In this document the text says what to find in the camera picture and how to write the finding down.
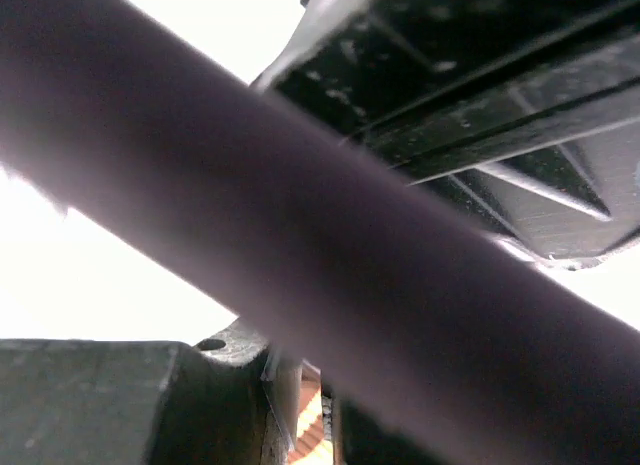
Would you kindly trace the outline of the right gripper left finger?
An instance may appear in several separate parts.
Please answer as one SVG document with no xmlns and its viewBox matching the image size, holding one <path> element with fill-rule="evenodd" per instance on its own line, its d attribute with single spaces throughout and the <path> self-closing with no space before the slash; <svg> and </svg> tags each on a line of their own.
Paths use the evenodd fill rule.
<svg viewBox="0 0 640 465">
<path fill-rule="evenodd" d="M 282 464 L 300 365 L 236 322 L 181 342 L 5 340 L 5 464 Z"/>
</svg>

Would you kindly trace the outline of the brown striped sock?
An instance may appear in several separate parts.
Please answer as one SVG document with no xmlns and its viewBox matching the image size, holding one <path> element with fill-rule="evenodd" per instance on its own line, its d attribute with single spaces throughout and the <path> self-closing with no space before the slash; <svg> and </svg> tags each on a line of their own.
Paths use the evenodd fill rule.
<svg viewBox="0 0 640 465">
<path fill-rule="evenodd" d="M 297 432 L 294 449 L 288 454 L 288 464 L 331 465 L 334 450 L 329 433 L 325 431 L 320 371 L 304 362 L 300 384 Z"/>
</svg>

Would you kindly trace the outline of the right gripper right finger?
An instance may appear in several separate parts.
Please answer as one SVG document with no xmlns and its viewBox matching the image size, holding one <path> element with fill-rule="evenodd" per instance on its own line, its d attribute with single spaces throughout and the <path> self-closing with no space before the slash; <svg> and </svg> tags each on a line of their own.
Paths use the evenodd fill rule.
<svg viewBox="0 0 640 465">
<path fill-rule="evenodd" d="M 639 0 L 301 0 L 254 81 L 529 260 L 639 242 Z"/>
</svg>

